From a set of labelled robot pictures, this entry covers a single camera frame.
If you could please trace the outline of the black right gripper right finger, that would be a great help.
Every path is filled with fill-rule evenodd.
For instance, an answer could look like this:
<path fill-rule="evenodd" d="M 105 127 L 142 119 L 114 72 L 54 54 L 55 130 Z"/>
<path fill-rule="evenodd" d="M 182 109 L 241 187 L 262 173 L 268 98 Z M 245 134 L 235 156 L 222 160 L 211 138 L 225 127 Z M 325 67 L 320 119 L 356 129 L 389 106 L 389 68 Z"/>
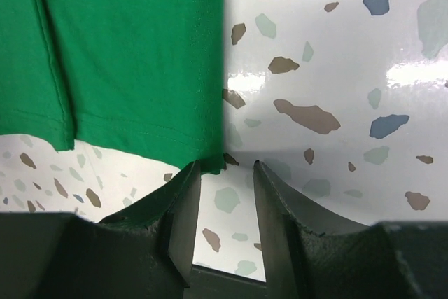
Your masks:
<path fill-rule="evenodd" d="M 447 223 L 363 225 L 290 187 L 265 163 L 253 184 L 269 298 L 446 298 Z"/>

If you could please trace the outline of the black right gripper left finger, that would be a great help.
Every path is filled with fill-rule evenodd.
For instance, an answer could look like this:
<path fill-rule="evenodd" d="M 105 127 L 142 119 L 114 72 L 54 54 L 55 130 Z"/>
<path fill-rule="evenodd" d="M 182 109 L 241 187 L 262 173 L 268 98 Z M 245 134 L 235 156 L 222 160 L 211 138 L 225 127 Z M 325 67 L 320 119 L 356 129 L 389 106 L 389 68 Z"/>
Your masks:
<path fill-rule="evenodd" d="M 1 215 L 2 298 L 181 298 L 200 203 L 199 162 L 97 223 L 69 212 Z"/>

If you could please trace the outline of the green t shirt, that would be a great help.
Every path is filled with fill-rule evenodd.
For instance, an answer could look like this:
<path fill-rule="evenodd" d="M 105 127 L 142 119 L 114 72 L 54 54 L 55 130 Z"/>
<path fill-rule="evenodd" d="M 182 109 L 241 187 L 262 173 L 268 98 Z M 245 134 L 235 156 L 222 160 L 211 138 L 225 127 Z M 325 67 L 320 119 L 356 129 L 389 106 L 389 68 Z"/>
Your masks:
<path fill-rule="evenodd" d="M 1 133 L 223 168 L 224 0 L 1 0 Z"/>

